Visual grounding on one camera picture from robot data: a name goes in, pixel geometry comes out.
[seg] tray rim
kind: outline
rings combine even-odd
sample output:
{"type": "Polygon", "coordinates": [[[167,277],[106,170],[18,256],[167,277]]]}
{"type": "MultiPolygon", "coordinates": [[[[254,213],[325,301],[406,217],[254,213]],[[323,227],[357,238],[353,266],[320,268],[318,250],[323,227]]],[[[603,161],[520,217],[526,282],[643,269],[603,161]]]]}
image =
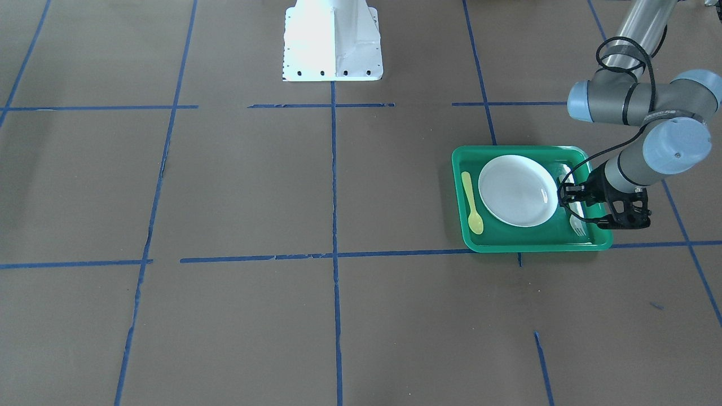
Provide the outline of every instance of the tray rim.
{"type": "MultiPolygon", "coordinates": [[[[451,167],[454,176],[454,186],[456,189],[456,203],[458,205],[459,220],[461,222],[461,235],[469,249],[478,253],[510,253],[510,252],[574,252],[574,251],[604,251],[609,249],[614,243],[614,236],[610,230],[601,230],[606,235],[606,241],[603,243],[590,243],[590,244],[574,244],[574,243],[563,243],[563,244],[527,244],[527,245],[485,245],[480,246],[471,241],[469,232],[468,220],[466,219],[466,196],[464,194],[463,186],[461,185],[461,169],[457,165],[459,161],[458,155],[464,150],[493,150],[493,149],[507,149],[507,150],[527,150],[532,149],[559,149],[559,150],[572,150],[578,152],[583,158],[586,159],[588,155],[584,150],[579,147],[571,145],[462,145],[457,147],[451,154],[451,167]]],[[[586,169],[591,172],[591,164],[586,164],[586,169]]],[[[604,207],[601,204],[597,204],[602,210],[604,207]]]]}

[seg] white plate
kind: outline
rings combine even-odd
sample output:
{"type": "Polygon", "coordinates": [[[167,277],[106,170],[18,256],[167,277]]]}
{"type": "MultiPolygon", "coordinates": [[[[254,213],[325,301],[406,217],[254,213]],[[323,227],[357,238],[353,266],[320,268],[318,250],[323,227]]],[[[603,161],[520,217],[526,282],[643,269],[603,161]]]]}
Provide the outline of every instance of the white plate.
{"type": "Polygon", "coordinates": [[[534,227],[557,210],[557,184],[537,162],[520,155],[489,161],[479,174],[479,194],[497,219],[516,227],[534,227]]]}

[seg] blue joint cap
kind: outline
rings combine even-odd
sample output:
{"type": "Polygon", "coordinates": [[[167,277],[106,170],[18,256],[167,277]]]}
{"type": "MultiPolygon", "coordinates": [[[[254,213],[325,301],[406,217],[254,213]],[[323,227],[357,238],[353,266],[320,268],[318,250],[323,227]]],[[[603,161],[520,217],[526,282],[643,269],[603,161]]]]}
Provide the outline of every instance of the blue joint cap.
{"type": "Polygon", "coordinates": [[[587,88],[589,81],[576,82],[569,92],[567,99],[567,112],[569,117],[579,121],[587,121],[593,123],[591,113],[589,112],[589,96],[587,88]]]}
{"type": "Polygon", "coordinates": [[[717,99],[717,109],[722,105],[722,77],[719,77],[715,72],[706,69],[693,69],[679,74],[672,82],[677,79],[692,80],[708,88],[717,99]]]}
{"type": "Polygon", "coordinates": [[[674,175],[690,169],[712,150],[707,126],[693,118],[677,117],[649,132],[642,144],[644,161],[654,171],[674,175]]]}

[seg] white metal pedestal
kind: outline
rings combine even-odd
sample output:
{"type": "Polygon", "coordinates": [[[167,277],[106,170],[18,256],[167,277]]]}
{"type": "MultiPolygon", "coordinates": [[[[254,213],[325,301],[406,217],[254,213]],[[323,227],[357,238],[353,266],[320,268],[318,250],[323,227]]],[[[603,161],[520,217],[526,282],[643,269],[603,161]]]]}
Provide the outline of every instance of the white metal pedestal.
{"type": "Polygon", "coordinates": [[[378,12],[366,0],[297,0],[286,10],[283,80],[330,82],[383,76],[378,12]]]}

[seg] white fork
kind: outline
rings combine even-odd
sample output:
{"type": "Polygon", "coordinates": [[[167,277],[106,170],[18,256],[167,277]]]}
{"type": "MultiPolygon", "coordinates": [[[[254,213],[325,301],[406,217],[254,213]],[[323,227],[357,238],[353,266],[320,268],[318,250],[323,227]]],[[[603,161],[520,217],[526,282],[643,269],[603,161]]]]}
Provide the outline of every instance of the white fork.
{"type": "MultiPolygon", "coordinates": [[[[561,183],[564,180],[564,177],[566,177],[567,173],[571,171],[568,166],[562,165],[563,172],[561,175],[559,175],[559,182],[561,183]]],[[[569,178],[567,178],[567,181],[574,183],[574,175],[569,175],[569,178]]],[[[569,208],[576,214],[580,215],[581,217],[584,217],[582,214],[582,204],[580,202],[573,202],[569,205],[569,208]]],[[[577,236],[584,237],[586,236],[586,225],[582,220],[579,220],[577,217],[572,215],[569,217],[569,225],[572,226],[572,230],[577,234],[577,236]]]]}

